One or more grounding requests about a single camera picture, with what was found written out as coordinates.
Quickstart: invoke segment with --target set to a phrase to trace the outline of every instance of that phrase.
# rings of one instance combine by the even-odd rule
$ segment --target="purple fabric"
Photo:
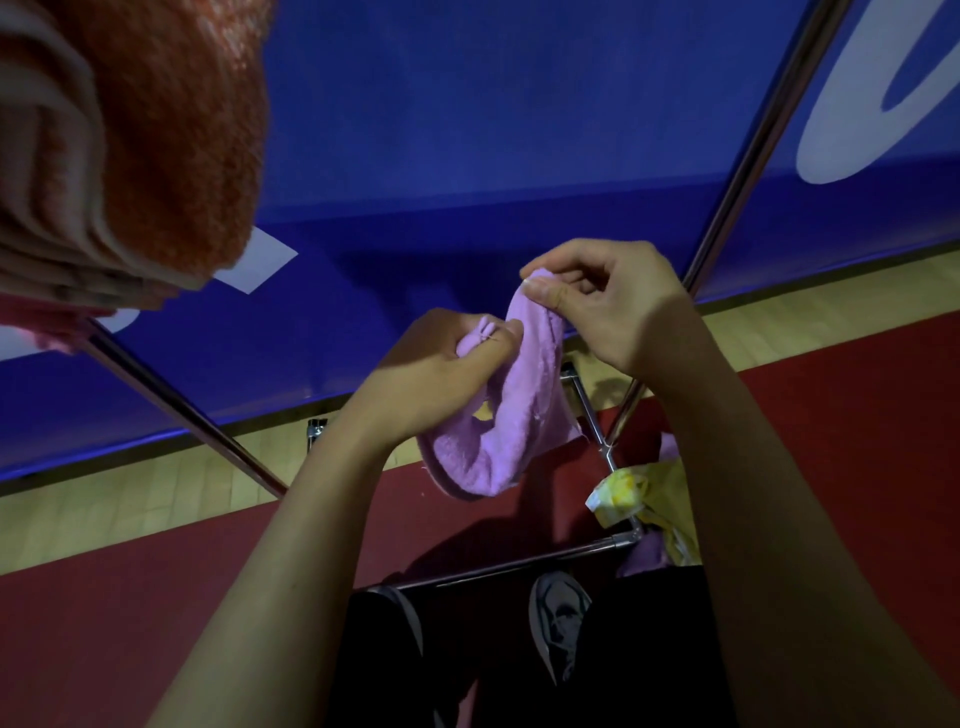
[[[677,438],[669,432],[661,432],[660,453],[657,455],[657,462],[676,460],[678,457],[680,457],[680,448],[677,446]]]
[[[660,434],[660,455],[658,462],[676,460],[680,457],[680,448],[677,447],[677,438],[669,432]],[[633,576],[635,573],[665,569],[670,566],[670,557],[666,553],[663,542],[663,532],[658,528],[650,528],[643,534],[640,543],[634,546],[623,564],[616,570],[617,578]]]
[[[667,556],[666,546],[663,544],[663,531],[651,528],[643,534],[640,543],[630,549],[627,558],[616,570],[616,577],[620,579],[668,566],[670,566],[670,557]]]
[[[545,270],[533,276],[553,274]],[[560,384],[564,319],[517,291],[507,321],[523,322],[516,359],[494,374],[464,409],[417,438],[423,463],[444,491],[464,500],[496,496],[514,487],[536,455],[581,435]],[[466,356],[489,338],[496,322],[483,319],[460,340]],[[473,416],[484,401],[491,420]]]

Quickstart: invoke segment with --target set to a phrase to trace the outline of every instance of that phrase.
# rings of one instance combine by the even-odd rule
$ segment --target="drying rack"
[[[851,3],[852,0],[816,0],[804,16],[760,107],[751,133],[704,231],[696,254],[684,273],[684,287],[691,296],[696,296],[700,286],[709,276]],[[263,463],[227,435],[149,365],[123,347],[109,331],[93,320],[89,323],[93,328],[93,334],[84,343],[83,351],[127,382],[156,407],[166,412],[179,425],[192,432],[201,442],[209,445],[232,465],[253,478],[268,492],[276,497],[283,497],[287,492],[287,486]],[[561,380],[573,386],[586,415],[589,429],[587,435],[598,447],[600,455],[611,472],[615,471],[618,466],[613,454],[617,442],[646,392],[646,387],[640,381],[631,382],[610,429],[604,433],[587,397],[587,390],[571,363],[564,364]],[[643,530],[639,521],[630,519],[628,530],[613,533],[611,536],[589,544],[554,550],[482,569],[410,581],[397,586],[400,589],[414,589],[457,584],[524,569],[541,562],[561,561],[631,546],[639,541],[642,535]]]

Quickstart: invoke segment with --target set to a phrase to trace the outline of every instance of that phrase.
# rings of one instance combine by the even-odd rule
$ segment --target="left hand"
[[[463,409],[519,351],[520,321],[500,322],[493,336],[459,358],[457,342],[480,314],[434,308],[420,316],[350,398],[340,418],[355,418],[365,437],[394,448]]]

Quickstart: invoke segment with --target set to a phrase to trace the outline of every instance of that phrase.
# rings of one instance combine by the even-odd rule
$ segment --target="wooden floor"
[[[785,293],[707,316],[739,370],[960,309],[960,251]],[[574,349],[596,409],[615,406],[628,379]],[[239,438],[289,482],[306,452],[306,421]],[[416,462],[413,441],[387,468]],[[0,573],[26,569],[272,499],[204,447],[0,498]]]

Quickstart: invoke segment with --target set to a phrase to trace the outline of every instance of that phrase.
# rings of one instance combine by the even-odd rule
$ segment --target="blue wall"
[[[258,226],[297,256],[250,294],[214,280],[117,335],[228,422],[354,389],[429,307],[502,314],[519,267],[567,238],[650,239],[683,269],[804,6],[285,0]],[[958,6],[886,103],[956,41]],[[865,171],[797,176],[842,42],[705,295],[960,231],[956,92]],[[0,361],[0,415],[0,477],[174,431],[54,353]]]

